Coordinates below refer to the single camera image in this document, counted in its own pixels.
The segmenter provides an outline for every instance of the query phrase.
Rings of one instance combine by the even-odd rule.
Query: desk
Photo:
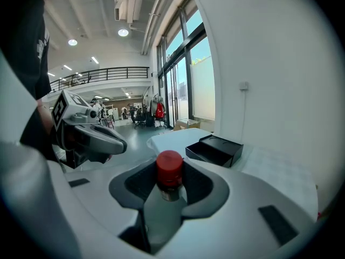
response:
[[[177,151],[186,157],[185,148],[210,135],[198,128],[183,129],[151,137],[148,147],[158,155],[166,150]],[[266,181],[286,195],[316,221],[318,217],[318,194],[310,171],[293,162],[290,156],[270,149],[244,145],[241,158],[231,169],[253,175]]]

